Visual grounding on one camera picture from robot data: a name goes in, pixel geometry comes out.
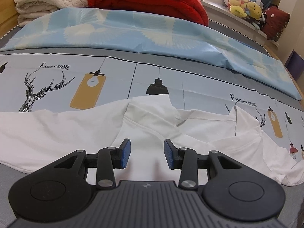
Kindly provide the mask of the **yellow plush toys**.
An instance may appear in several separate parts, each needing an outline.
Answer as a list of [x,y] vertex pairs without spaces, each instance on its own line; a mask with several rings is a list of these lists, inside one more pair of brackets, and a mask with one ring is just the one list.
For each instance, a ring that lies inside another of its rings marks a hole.
[[252,2],[250,0],[222,0],[223,4],[235,17],[246,20],[257,30],[265,25],[265,16],[262,12],[262,2]]

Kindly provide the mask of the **light blue patterned pillowcase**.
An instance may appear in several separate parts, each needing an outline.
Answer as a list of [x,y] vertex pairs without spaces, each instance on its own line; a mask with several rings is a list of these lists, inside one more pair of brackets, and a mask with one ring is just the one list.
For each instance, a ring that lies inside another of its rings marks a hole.
[[234,70],[295,99],[300,93],[282,62],[207,26],[165,15],[65,8],[33,20],[3,47],[84,47],[154,54]]

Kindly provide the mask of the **white t-shirt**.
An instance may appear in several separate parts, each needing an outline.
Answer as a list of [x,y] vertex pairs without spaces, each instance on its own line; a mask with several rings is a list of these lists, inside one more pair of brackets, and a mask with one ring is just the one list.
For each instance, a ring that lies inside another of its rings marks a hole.
[[168,168],[164,141],[199,154],[217,150],[280,184],[303,183],[303,162],[291,158],[239,107],[229,114],[181,110],[167,95],[119,100],[93,109],[54,113],[39,110],[1,113],[1,163],[31,173],[75,151],[97,153],[131,141],[122,180],[163,181],[179,178]]

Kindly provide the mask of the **grey printed bed sheet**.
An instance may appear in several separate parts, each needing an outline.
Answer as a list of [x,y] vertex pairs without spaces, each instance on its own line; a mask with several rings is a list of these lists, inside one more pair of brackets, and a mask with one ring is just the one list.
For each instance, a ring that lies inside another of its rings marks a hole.
[[256,118],[278,145],[303,145],[303,109],[281,90],[231,69],[134,52],[66,47],[2,52],[1,111],[20,109],[26,99],[26,75],[34,92],[52,81],[67,81],[62,90],[35,101],[33,111],[72,111],[72,98],[85,75],[94,70],[106,77],[96,106],[143,96],[155,79],[161,79],[178,109],[228,114],[237,105]]

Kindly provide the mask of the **purple box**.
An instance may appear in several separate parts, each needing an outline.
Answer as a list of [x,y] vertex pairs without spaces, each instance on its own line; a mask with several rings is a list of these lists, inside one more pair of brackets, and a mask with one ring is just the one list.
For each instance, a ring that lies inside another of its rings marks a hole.
[[292,75],[292,77],[297,81],[304,69],[303,57],[299,55],[295,50],[292,50],[289,58],[285,64],[287,70]]

